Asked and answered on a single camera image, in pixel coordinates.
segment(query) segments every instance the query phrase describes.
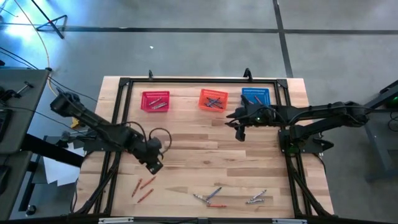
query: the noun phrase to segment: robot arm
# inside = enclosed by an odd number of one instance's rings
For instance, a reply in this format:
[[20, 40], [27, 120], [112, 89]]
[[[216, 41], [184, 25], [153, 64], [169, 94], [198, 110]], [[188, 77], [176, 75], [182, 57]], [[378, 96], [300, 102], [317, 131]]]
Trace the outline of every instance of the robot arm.
[[[353, 102], [296, 108], [294, 106], [252, 105], [245, 96], [241, 97], [244, 106], [228, 115], [227, 118], [234, 119], [226, 123], [236, 130], [235, 138], [239, 141], [245, 140], [245, 127], [250, 126], [290, 126], [289, 141], [297, 143], [305, 141], [313, 134], [340, 126], [360, 127], [369, 119], [366, 108]], [[323, 120], [306, 126], [295, 124], [297, 121], [307, 119]]]
[[98, 116], [85, 108], [80, 103], [78, 95], [74, 93], [60, 94], [50, 105], [51, 110], [63, 117], [75, 117], [83, 124], [94, 130], [98, 137], [94, 141], [101, 141], [104, 151], [118, 152], [126, 150], [133, 154], [141, 164], [146, 164], [151, 174], [156, 174], [163, 164], [159, 161], [162, 143], [157, 138], [146, 140], [136, 130], [124, 124], [111, 124], [109, 121]]

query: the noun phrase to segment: gray floor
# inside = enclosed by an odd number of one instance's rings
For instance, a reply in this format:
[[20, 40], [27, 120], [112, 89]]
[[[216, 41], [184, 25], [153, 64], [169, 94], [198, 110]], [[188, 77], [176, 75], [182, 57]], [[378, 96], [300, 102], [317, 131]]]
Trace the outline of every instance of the gray floor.
[[[34, 23], [45, 22], [30, 1], [20, 2]], [[277, 28], [272, 0], [37, 3], [51, 18], [67, 14], [69, 26]], [[394, 0], [280, 0], [279, 5], [286, 29], [398, 29], [398, 2]], [[0, 12], [4, 22], [27, 22], [13, 1], [5, 8], [19, 17]], [[148, 69], [155, 75], [240, 77], [249, 67], [256, 77], [286, 77], [278, 34], [67, 32], [64, 40], [52, 32], [41, 34], [54, 78], [94, 98], [103, 76], [146, 75]], [[349, 100], [365, 103], [398, 77], [397, 35], [290, 34], [286, 39], [293, 75], [305, 79], [313, 105]], [[29, 27], [0, 31], [0, 46], [40, 68], [47, 66], [43, 47]], [[18, 65], [3, 55], [0, 59]], [[50, 111], [52, 100], [46, 88], [38, 111], [69, 124], [69, 119]], [[95, 108], [92, 101], [82, 101]], [[371, 125], [381, 136], [396, 137], [387, 131], [386, 121], [385, 116], [375, 116]], [[29, 132], [42, 137], [63, 130], [35, 116]], [[398, 222], [398, 180], [372, 184], [364, 180], [364, 175], [379, 167], [364, 129], [340, 128], [325, 133], [325, 138], [335, 143], [324, 158], [335, 213]], [[37, 187], [32, 199], [38, 206], [34, 217], [67, 213], [72, 192], [72, 185]], [[14, 212], [12, 217], [22, 218], [24, 213]]]

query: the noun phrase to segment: wooden tabletop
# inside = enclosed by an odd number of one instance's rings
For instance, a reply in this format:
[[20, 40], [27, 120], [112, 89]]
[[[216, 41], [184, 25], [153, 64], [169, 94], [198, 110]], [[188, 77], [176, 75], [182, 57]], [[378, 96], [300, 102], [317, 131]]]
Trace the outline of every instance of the wooden tabletop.
[[[96, 113], [111, 120], [120, 77], [104, 77]], [[304, 80], [288, 79], [293, 106], [308, 106]], [[123, 153], [114, 193], [112, 216], [134, 217], [237, 217], [287, 218], [293, 217], [292, 199], [285, 158], [281, 154], [278, 128], [247, 128], [246, 141], [235, 140], [235, 131], [224, 123], [227, 114], [240, 105], [242, 87], [269, 88], [271, 103], [276, 104], [274, 88], [265, 84], [229, 83], [138, 83], [132, 89], [128, 121], [140, 123], [146, 133], [153, 128], [165, 128], [172, 133], [172, 147], [162, 161], [164, 167], [147, 187], [131, 194], [140, 178], [143, 182], [152, 176], [133, 155]], [[229, 93], [224, 113], [198, 108], [200, 90]], [[143, 91], [170, 91], [170, 109], [167, 113], [146, 113], [140, 109]], [[119, 121], [123, 112], [121, 102]], [[155, 131], [163, 144], [169, 140], [162, 131]], [[103, 152], [95, 152], [81, 167], [78, 180], [78, 210], [97, 187], [103, 163]], [[308, 188], [323, 207], [333, 213], [323, 166], [311, 154], [303, 155]], [[105, 190], [102, 209], [108, 196]], [[226, 208], [208, 208], [192, 194], [208, 196], [223, 187], [212, 203]], [[154, 191], [141, 203], [137, 201], [151, 188]], [[246, 205], [245, 202], [267, 189], [264, 203]], [[304, 211], [302, 194], [298, 190], [300, 208]]]

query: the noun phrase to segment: plastic basket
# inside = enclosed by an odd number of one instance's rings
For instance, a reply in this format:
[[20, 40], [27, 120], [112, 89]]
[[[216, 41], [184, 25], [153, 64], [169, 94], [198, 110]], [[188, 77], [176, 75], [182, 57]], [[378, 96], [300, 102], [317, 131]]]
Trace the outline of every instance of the plastic basket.
[[[161, 103], [167, 103], [167, 105], [153, 109], [153, 107], [160, 105]], [[141, 109], [146, 112], [166, 112], [170, 107], [170, 92], [169, 91], [145, 91], [142, 92]]]
[[[219, 103], [209, 104], [211, 101], [210, 99], [218, 100]], [[215, 91], [215, 90], [201, 90], [200, 98], [199, 98], [199, 108], [203, 110], [209, 111], [218, 111], [223, 112], [226, 109], [226, 105], [228, 102], [228, 93], [222, 91]]]
[[259, 103], [256, 97], [263, 105], [270, 105], [269, 90], [267, 88], [242, 88], [242, 95], [244, 95], [250, 102]]

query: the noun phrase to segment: orange marker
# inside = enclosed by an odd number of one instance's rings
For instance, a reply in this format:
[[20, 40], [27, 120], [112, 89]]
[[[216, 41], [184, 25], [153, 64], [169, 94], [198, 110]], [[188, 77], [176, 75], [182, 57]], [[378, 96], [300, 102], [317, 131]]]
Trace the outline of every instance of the orange marker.
[[213, 208], [226, 208], [226, 205], [208, 204], [207, 207], [213, 207]]
[[142, 202], [146, 197], [148, 197], [148, 195], [150, 194], [150, 193], [152, 193], [154, 191], [154, 189], [150, 189], [149, 191], [148, 191], [148, 193], [146, 193], [144, 196], [142, 196], [142, 198], [140, 198], [139, 200], [138, 200], [138, 202], [137, 203], [140, 203], [140, 202]]
[[151, 178], [151, 180], [148, 180], [146, 183], [144, 183], [144, 185], [142, 185], [139, 189], [142, 190], [145, 186], [147, 186], [148, 184], [150, 184], [154, 179], [156, 178], [156, 176], [154, 176], [153, 178]]
[[139, 185], [141, 184], [141, 182], [142, 182], [142, 178], [140, 178], [140, 179], [138, 180], [137, 186], [136, 186], [136, 188], [134, 189], [134, 191], [132, 192], [131, 197], [133, 197], [133, 196], [137, 193], [138, 187], [139, 187]]

